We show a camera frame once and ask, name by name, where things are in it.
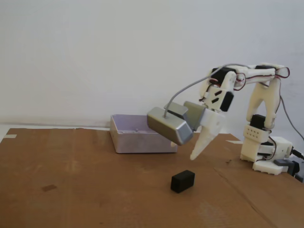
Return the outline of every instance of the open box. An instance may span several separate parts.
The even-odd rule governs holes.
[[[112,115],[110,134],[117,153],[172,153],[170,140],[148,127],[146,115]]]

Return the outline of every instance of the black block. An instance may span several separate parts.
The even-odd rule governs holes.
[[[185,170],[180,172],[172,177],[171,180],[171,189],[177,193],[180,193],[194,184],[195,173]]]

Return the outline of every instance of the white wall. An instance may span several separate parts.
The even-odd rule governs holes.
[[[302,0],[1,0],[0,122],[106,126],[111,114],[163,106],[211,67],[266,61],[290,67],[282,96],[304,130],[303,7]],[[228,113],[237,136],[252,88],[236,94]],[[198,94],[199,85],[176,101]],[[293,134],[282,109],[276,127]]]

